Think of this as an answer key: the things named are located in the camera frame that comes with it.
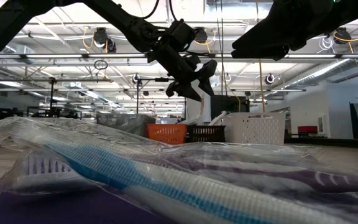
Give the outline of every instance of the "plastic basket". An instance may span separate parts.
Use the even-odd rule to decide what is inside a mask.
[[[226,142],[225,126],[188,126],[189,142]]]
[[[149,139],[168,144],[183,144],[186,138],[185,124],[147,124]]]
[[[231,113],[222,124],[227,142],[284,144],[285,113]]]

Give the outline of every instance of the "yellow cable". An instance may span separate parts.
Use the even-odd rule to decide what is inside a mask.
[[[194,42],[196,42],[196,44],[200,44],[200,45],[208,45],[208,44],[210,44],[210,43],[212,43],[212,41],[215,41],[215,37],[216,37],[216,32],[214,32],[214,38],[211,40],[211,41],[209,41],[208,43],[199,43],[199,42],[197,42],[197,41],[194,41]]]
[[[349,42],[349,47],[351,49],[352,54],[354,54],[353,47],[352,47],[352,44],[350,42]]]
[[[335,39],[338,39],[338,40],[341,40],[341,41],[345,41],[345,42],[353,42],[353,41],[358,41],[358,38],[357,39],[351,39],[351,40],[345,40],[345,39],[341,39],[339,37],[336,37],[335,34],[337,34],[337,32],[334,33],[334,37]]]
[[[92,33],[92,43],[91,43],[91,46],[88,46],[86,43],[85,43],[85,34],[86,34],[86,30],[87,30],[88,28],[85,28],[85,30],[84,30],[84,35],[83,35],[83,37],[82,37],[82,43],[84,44],[84,46],[87,48],[87,49],[90,49],[90,48],[92,48],[92,46],[93,46],[93,34],[94,34],[94,32]]]
[[[208,53],[210,54],[210,53],[211,53],[211,50],[209,49],[209,45],[208,45],[208,44],[206,45],[206,48],[208,49]]]

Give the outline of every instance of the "ceiling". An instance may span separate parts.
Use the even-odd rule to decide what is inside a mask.
[[[6,2],[6,0],[0,0],[0,6]],[[129,14],[134,16],[146,16],[154,7],[155,0],[115,0],[117,4],[121,4],[122,8]],[[156,26],[168,27],[169,23],[173,20],[167,5],[167,1],[160,1],[156,12],[147,19]],[[248,2],[246,4],[224,4],[223,11],[215,11],[211,0],[177,0],[173,1],[173,10],[177,18],[184,18],[185,22],[193,27],[205,27],[209,37],[208,48],[206,45],[199,45],[193,42],[190,50],[194,52],[212,52],[220,53],[220,44],[216,31],[218,25],[216,23],[217,18],[223,18],[223,52],[230,53],[232,51],[231,44],[234,40],[240,37],[242,34],[250,30],[256,23],[257,17],[263,19],[272,5],[272,1],[261,1],[259,3],[259,16],[257,15],[256,5],[254,2]],[[101,16],[93,12],[90,8],[82,3],[72,4],[67,7],[56,7],[49,12],[39,15],[33,18],[14,38],[8,45],[12,48],[19,48],[26,46],[30,52],[34,54],[103,54],[104,49],[98,48],[93,45],[90,48],[84,46],[91,45],[92,33],[97,27],[106,27],[107,33],[112,37],[117,45],[117,53],[137,53],[128,41],[125,39],[122,33],[119,32],[114,26],[108,24]],[[353,38],[358,37],[358,20],[351,22],[345,26],[347,31]],[[348,45],[331,46],[330,40],[323,38],[315,38],[308,41],[307,45],[301,50],[297,51],[297,54],[324,54],[335,52],[343,53],[349,52]],[[358,41],[353,43],[355,50],[357,50]],[[137,64],[144,63],[142,59],[131,59],[133,66],[120,65],[119,62],[125,60],[113,60],[109,61],[109,67],[105,70],[89,73],[88,69],[93,69],[92,66],[86,67],[78,65],[70,66],[47,66],[41,70],[37,70],[39,66],[8,66],[8,60],[0,60],[0,69],[6,73],[12,73],[12,77],[25,77],[25,74],[34,73],[32,78],[50,78],[51,76],[58,79],[65,78],[77,78],[79,80],[87,78],[102,78],[108,77],[113,82],[87,82],[83,83],[82,87],[89,89],[103,89],[103,88],[133,88],[132,77],[138,73],[142,78],[154,78],[154,77],[166,77],[167,71],[159,65],[154,63],[151,65]],[[280,77],[281,80],[291,80],[296,78],[298,74],[309,70],[318,63],[314,63],[312,60],[304,61],[303,63],[296,62],[294,60],[285,62],[263,62],[262,63],[262,76],[266,76],[269,73],[274,74],[276,77]],[[230,88],[255,88],[259,87],[259,61],[248,62],[232,62],[230,60],[224,60],[224,70],[229,75],[226,79],[227,85]],[[218,69],[216,75],[219,76],[222,71],[221,61],[218,63]],[[166,88],[168,83],[155,83],[149,82],[144,88]],[[48,87],[48,83],[39,83],[38,87]],[[104,91],[99,93],[105,96],[107,99],[130,99],[131,96],[128,93],[108,92]],[[162,92],[150,92],[149,96],[141,96],[143,98],[166,98]]]

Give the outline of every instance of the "cable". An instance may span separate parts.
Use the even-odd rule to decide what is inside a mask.
[[[88,28],[85,28],[83,37],[85,36],[87,29],[88,29]],[[94,32],[92,33],[92,43],[91,43],[91,46],[88,46],[88,45],[85,43],[85,38],[82,38],[82,43],[84,44],[84,47],[85,47],[85,48],[87,48],[87,49],[92,48],[92,46],[93,46],[93,36],[94,36]]]
[[[155,13],[155,10],[157,9],[159,2],[160,2],[160,0],[156,0],[152,12],[150,12],[149,15],[147,15],[147,16],[145,16],[145,17],[141,17],[141,18],[142,18],[142,19],[148,19],[148,18],[150,18],[150,17]]]
[[[196,44],[198,45],[206,45],[206,48],[208,49],[208,53],[210,54],[211,53],[211,50],[209,49],[209,44],[212,43],[212,41],[215,41],[215,37],[216,37],[216,32],[214,32],[214,37],[211,41],[209,41],[208,43],[199,43],[197,42],[196,40],[194,41]]]
[[[358,38],[357,38],[357,39],[351,39],[351,40],[341,39],[341,38],[335,36],[336,33],[337,33],[337,32],[334,33],[334,37],[335,37],[336,39],[340,40],[340,41],[345,41],[345,42],[358,41]]]
[[[175,14],[173,13],[173,8],[172,8],[172,0],[169,0],[169,8],[171,10],[171,14],[172,14],[172,17],[175,21],[177,21],[177,17],[175,16]]]
[[[256,15],[257,15],[257,24],[259,23],[259,1],[256,0]],[[260,83],[260,95],[262,97],[262,109],[265,112],[265,95],[264,95],[264,86],[262,84],[262,60],[259,59],[259,83]]]
[[[351,42],[348,42],[348,43],[349,43],[349,48],[351,49],[352,54],[354,54],[352,43]]]

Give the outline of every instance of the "orange basket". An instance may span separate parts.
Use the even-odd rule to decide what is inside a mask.
[[[147,124],[149,139],[168,144],[185,143],[186,129],[186,124]]]

